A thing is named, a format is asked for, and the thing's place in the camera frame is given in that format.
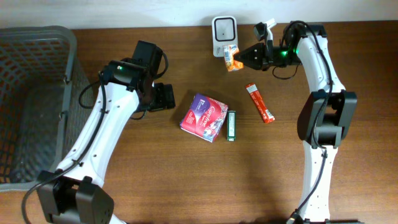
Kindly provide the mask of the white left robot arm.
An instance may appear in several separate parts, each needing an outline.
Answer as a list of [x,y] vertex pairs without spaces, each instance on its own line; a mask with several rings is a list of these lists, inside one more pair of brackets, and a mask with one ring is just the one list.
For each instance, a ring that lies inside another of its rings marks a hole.
[[43,171],[37,192],[48,223],[122,223],[103,190],[118,139],[135,113],[175,107],[170,84],[156,83],[167,63],[164,51],[140,40],[130,58],[112,60],[99,72],[96,103],[70,152],[55,172]]

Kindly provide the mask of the red Nescafe sachet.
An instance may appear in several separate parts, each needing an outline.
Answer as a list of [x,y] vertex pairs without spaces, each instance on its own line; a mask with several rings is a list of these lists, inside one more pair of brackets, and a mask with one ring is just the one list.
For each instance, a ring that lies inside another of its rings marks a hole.
[[259,90],[257,89],[257,86],[254,83],[250,83],[246,85],[246,90],[248,91],[253,103],[255,104],[259,114],[261,115],[263,122],[265,123],[273,122],[275,118],[268,110],[267,106],[265,105],[265,102]]

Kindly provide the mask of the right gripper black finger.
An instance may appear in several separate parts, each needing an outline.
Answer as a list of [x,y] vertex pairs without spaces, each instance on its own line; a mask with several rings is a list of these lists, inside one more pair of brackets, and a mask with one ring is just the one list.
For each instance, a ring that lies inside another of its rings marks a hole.
[[242,62],[244,66],[254,70],[262,70],[264,68],[263,60],[265,56],[264,43],[257,43],[240,51],[234,55],[234,60]]
[[254,35],[258,41],[266,40],[267,33],[267,24],[263,22],[259,22],[253,27]]

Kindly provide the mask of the purple red Carefree pack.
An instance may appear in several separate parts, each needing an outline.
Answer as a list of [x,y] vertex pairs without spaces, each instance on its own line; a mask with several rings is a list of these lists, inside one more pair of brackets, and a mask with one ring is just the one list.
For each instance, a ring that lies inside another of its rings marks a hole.
[[180,128],[208,142],[213,142],[226,119],[228,105],[197,93]]

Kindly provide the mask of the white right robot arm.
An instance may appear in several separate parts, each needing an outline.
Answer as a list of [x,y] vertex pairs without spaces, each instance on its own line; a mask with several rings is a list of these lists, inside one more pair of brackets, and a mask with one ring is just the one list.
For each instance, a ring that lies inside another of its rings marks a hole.
[[274,45],[271,26],[254,26],[258,43],[234,59],[254,69],[304,68],[310,94],[297,120],[305,167],[302,196],[287,223],[331,223],[329,193],[333,163],[346,137],[358,98],[340,82],[328,52],[323,24],[292,21]]

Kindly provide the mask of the green gum pack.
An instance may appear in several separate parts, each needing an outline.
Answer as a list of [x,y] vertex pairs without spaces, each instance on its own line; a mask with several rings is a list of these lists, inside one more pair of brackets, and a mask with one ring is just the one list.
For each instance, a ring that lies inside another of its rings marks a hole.
[[228,141],[236,139],[236,112],[228,111],[227,114],[227,138]]

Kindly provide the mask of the orange tissue pack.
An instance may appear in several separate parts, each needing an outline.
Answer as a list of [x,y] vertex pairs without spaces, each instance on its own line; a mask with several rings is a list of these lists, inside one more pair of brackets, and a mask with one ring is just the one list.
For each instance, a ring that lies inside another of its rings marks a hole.
[[239,62],[234,59],[234,55],[239,53],[239,48],[236,44],[224,45],[223,53],[224,53],[224,62],[226,64],[227,71],[233,72],[240,70],[244,67],[242,62]]

